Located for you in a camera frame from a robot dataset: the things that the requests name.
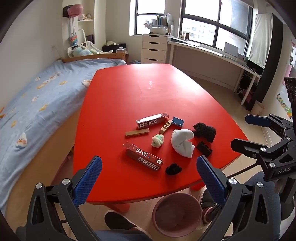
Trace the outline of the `small black box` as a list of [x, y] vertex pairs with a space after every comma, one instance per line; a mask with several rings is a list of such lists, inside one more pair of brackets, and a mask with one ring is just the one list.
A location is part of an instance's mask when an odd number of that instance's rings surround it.
[[199, 150], [205, 157], [209, 157], [213, 150], [208, 147], [204, 142], [199, 142], [199, 144], [196, 146], [197, 150]]

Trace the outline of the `black patterned sock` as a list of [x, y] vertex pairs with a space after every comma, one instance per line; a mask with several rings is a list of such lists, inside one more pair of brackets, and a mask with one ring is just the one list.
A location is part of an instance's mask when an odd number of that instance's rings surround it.
[[205, 123], [197, 123], [193, 125], [193, 133], [195, 137], [204, 137], [207, 142], [212, 143], [216, 137], [216, 129], [212, 126], [208, 126]]

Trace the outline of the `small black sock ball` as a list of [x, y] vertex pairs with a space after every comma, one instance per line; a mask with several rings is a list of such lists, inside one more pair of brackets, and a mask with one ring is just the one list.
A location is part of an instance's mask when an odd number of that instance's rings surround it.
[[176, 175], [181, 171], [182, 171], [182, 168], [176, 163], [172, 163], [170, 166], [166, 168], [166, 174], [170, 176]]

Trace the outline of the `white sock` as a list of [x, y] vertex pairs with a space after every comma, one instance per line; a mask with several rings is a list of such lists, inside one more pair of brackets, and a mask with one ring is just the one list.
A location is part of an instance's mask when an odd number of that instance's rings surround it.
[[171, 145], [181, 156], [191, 158], [195, 149], [195, 146], [190, 142], [193, 137], [194, 133], [191, 130], [174, 130], [171, 134]]

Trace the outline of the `red SCRIPT carton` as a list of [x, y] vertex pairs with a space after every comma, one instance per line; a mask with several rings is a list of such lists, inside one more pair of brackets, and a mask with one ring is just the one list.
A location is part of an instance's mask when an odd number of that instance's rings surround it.
[[149, 167], [152, 170], [158, 171], [164, 164], [164, 161], [161, 158], [144, 151], [143, 149], [140, 149], [134, 144], [126, 142], [123, 144], [123, 147], [126, 149], [125, 153], [128, 157], [145, 165], [146, 167]]

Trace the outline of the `green white paper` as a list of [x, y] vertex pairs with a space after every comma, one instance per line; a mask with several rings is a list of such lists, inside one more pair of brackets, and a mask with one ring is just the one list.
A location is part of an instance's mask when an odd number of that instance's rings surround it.
[[157, 134], [152, 137], [152, 146], [159, 148], [164, 143], [164, 135]]

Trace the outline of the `small blue box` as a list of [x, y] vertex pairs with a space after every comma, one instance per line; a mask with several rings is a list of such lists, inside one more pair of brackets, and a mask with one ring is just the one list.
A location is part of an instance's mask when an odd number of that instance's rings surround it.
[[173, 119], [171, 120], [171, 123], [174, 124], [175, 126], [179, 126], [179, 127], [183, 127], [184, 125], [184, 120], [180, 119], [180, 118], [177, 118], [177, 117], [173, 117]]

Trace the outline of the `notched wooden block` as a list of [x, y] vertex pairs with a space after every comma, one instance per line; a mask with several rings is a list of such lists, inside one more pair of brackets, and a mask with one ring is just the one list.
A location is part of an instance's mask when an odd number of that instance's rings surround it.
[[159, 134], [163, 135], [167, 129], [171, 126], [172, 120], [168, 120], [163, 127], [159, 130]]

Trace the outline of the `red ISE BOX carton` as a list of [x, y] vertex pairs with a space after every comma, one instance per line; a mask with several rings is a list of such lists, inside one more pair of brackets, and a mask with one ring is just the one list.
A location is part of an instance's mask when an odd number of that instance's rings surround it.
[[163, 123], [169, 117], [168, 113], [158, 113], [155, 115], [147, 116], [136, 121], [137, 129], [141, 130], [143, 128], [148, 128], [149, 126], [157, 125]]

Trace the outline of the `pink trash bin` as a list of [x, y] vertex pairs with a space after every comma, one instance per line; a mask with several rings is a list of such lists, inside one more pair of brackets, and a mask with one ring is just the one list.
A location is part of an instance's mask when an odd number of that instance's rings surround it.
[[152, 222], [156, 230], [167, 237], [184, 237], [201, 226], [201, 205], [187, 193], [167, 195], [156, 203]]

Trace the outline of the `white bucket on floor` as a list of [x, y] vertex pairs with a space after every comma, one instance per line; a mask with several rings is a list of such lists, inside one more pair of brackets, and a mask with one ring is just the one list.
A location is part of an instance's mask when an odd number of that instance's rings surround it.
[[250, 114], [251, 115], [262, 115], [263, 111], [264, 111], [264, 106], [262, 105], [262, 103], [260, 103], [256, 100]]

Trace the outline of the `person's leg dark trousers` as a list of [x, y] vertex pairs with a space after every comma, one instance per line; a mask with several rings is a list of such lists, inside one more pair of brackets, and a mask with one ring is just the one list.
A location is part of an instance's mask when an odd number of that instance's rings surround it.
[[279, 240], [281, 204], [274, 184], [263, 179], [258, 172], [244, 186], [250, 195], [241, 198], [232, 220], [233, 240]]

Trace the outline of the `black shoe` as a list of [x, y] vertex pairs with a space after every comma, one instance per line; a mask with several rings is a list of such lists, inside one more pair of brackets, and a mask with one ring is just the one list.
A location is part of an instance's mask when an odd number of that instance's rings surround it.
[[114, 210], [106, 212], [104, 222], [110, 230], [131, 230], [137, 227], [137, 225], [129, 221], [125, 216]]

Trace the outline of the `white desk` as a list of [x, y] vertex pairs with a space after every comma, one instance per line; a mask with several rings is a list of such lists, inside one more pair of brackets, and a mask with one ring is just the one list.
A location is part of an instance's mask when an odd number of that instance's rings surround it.
[[181, 69], [187, 75], [220, 85], [233, 90], [233, 92], [236, 92], [243, 74], [245, 72], [251, 74], [252, 79], [243, 96], [241, 105], [246, 103], [255, 79], [260, 78], [259, 74], [241, 61], [202, 46], [174, 41], [168, 41], [168, 63]]

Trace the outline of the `bed with blue sheet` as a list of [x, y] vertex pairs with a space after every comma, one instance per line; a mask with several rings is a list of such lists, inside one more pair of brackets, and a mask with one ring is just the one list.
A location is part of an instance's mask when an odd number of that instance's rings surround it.
[[125, 65], [121, 59], [55, 61], [37, 74], [4, 109], [1, 119], [1, 212], [24, 168], [84, 100], [96, 71]]

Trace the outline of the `white drawer cabinet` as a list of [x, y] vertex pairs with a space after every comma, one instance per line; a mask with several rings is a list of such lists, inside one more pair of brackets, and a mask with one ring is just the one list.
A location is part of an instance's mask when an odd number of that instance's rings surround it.
[[165, 63], [167, 45], [167, 35], [142, 34], [141, 63]]

